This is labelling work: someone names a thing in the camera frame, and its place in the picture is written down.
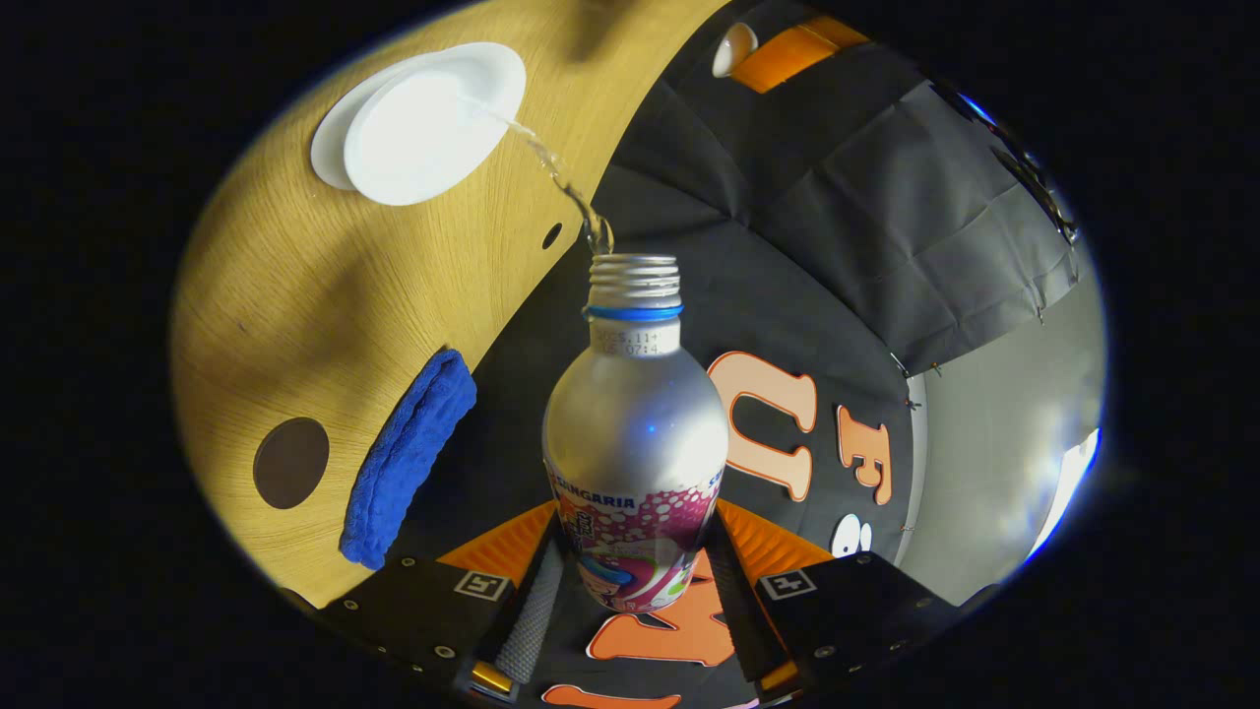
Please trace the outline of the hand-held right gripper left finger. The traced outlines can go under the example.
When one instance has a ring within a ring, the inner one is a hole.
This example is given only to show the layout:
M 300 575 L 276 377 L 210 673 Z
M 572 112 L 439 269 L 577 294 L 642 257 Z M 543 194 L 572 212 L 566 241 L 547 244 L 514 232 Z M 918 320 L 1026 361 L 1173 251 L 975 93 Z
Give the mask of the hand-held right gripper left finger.
M 410 674 L 428 694 L 517 704 L 561 588 L 554 502 L 437 559 L 407 553 L 316 610 L 324 627 Z

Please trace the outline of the blue towel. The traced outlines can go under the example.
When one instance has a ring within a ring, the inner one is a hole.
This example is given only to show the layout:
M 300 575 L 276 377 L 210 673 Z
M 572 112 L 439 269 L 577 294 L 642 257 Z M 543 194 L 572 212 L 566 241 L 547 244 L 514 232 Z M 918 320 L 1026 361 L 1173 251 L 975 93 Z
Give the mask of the blue towel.
M 462 354 L 444 349 L 425 363 L 383 423 L 352 485 L 341 557 L 370 570 L 384 565 L 415 492 L 475 400 L 476 385 Z

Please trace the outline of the clear water stream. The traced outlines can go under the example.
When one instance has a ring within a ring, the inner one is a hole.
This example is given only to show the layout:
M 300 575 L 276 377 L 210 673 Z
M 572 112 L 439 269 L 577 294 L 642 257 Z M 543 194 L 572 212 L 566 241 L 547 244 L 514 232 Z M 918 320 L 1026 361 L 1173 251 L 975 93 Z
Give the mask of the clear water stream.
M 591 254 L 612 254 L 615 251 L 615 233 L 611 224 L 598 212 L 595 212 L 593 203 L 576 185 L 576 180 L 572 179 L 570 169 L 563 162 L 563 157 L 553 152 L 530 127 L 517 122 L 514 118 L 508 118 L 505 115 L 500 115 L 489 103 L 483 102 L 483 99 L 475 99 L 472 96 L 462 93 L 457 93 L 456 98 L 467 105 L 467 107 L 471 107 L 472 111 L 503 125 L 508 133 L 514 133 L 518 139 L 523 140 L 527 147 L 536 154 L 541 169 L 548 175 L 554 188 L 563 196 L 567 196 L 573 203 L 573 207 L 576 207 L 576 210 L 580 212 L 580 235 L 586 241 Z

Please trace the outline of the white teacup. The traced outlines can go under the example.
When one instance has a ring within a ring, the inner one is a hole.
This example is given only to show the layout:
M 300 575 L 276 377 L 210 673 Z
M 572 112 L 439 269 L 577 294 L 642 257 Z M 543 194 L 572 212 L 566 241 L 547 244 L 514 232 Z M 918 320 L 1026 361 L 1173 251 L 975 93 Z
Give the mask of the white teacup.
M 341 94 L 315 128 L 325 184 L 384 207 L 454 189 L 508 133 L 527 88 L 517 50 L 465 43 L 396 62 Z

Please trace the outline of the silver water bottle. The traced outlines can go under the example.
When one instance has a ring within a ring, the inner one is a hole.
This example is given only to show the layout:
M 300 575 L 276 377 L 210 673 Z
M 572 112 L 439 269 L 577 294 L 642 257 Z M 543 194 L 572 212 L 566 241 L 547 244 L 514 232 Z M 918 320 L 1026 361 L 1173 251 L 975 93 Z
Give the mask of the silver water bottle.
M 541 452 L 587 593 L 617 613 L 656 613 L 694 576 L 728 417 L 680 346 L 675 257 L 598 254 L 588 275 L 588 346 L 554 383 Z

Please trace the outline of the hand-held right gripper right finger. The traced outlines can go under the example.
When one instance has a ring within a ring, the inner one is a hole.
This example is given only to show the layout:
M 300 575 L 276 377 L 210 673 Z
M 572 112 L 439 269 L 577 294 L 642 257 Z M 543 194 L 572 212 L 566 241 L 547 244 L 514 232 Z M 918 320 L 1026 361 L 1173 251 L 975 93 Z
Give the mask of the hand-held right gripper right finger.
M 963 620 L 964 610 L 874 552 L 833 557 L 730 501 L 706 554 L 730 641 L 762 705 L 866 690 Z

